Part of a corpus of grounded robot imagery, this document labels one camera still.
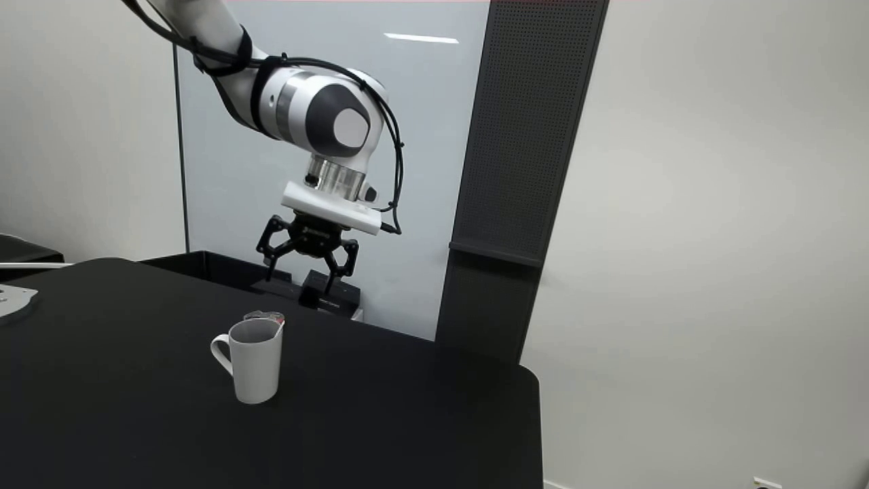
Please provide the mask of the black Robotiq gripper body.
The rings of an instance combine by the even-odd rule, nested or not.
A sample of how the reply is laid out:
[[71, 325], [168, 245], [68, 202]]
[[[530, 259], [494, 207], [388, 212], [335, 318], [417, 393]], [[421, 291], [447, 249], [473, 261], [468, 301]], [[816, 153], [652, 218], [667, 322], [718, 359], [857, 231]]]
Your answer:
[[327, 222], [314, 214], [295, 214], [288, 222], [288, 248], [311, 255], [325, 259], [342, 245], [342, 227], [335, 222]]

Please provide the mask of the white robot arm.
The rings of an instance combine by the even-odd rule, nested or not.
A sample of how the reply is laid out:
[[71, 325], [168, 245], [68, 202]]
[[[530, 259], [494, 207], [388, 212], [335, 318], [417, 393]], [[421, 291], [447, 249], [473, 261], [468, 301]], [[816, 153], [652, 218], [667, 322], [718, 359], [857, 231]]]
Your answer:
[[345, 231], [382, 227], [365, 185], [386, 124], [380, 87], [352, 67], [259, 52], [221, 0], [145, 3], [156, 14], [149, 26], [191, 55], [238, 124], [308, 154], [304, 180], [281, 192], [292, 219], [274, 214], [255, 245], [265, 269], [285, 252], [301, 252], [322, 259], [327, 276], [348, 276], [357, 241]]

